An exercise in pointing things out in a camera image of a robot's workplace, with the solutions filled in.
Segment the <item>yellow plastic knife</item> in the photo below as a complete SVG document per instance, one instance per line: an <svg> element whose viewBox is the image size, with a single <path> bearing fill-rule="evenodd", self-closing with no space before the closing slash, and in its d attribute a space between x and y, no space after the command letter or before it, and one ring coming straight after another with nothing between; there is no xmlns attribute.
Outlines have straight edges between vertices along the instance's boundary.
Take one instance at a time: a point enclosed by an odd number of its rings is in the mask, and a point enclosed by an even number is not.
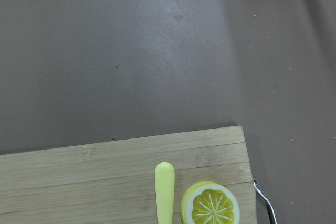
<svg viewBox="0 0 336 224"><path fill-rule="evenodd" d="M175 170L171 163L161 162L155 168L155 196L158 223L172 223Z"/></svg>

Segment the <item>wooden cutting board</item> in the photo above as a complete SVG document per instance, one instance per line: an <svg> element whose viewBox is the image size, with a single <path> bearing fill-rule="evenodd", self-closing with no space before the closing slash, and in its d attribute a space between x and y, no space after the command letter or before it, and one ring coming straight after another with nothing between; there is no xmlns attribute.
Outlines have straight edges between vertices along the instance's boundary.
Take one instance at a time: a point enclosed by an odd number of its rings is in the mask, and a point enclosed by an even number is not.
<svg viewBox="0 0 336 224"><path fill-rule="evenodd" d="M156 223L154 170L175 168L173 222L183 194L227 187L241 223L256 223L256 194L239 126L1 156L1 223Z"/></svg>

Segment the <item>upper lemon half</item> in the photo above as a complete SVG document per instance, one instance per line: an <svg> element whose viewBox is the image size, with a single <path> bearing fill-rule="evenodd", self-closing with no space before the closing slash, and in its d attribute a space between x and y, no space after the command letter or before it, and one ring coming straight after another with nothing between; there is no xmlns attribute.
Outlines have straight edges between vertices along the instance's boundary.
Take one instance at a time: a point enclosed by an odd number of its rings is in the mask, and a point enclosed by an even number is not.
<svg viewBox="0 0 336 224"><path fill-rule="evenodd" d="M180 206L182 223L240 223L240 207L234 194L212 181L200 181L184 193Z"/></svg>

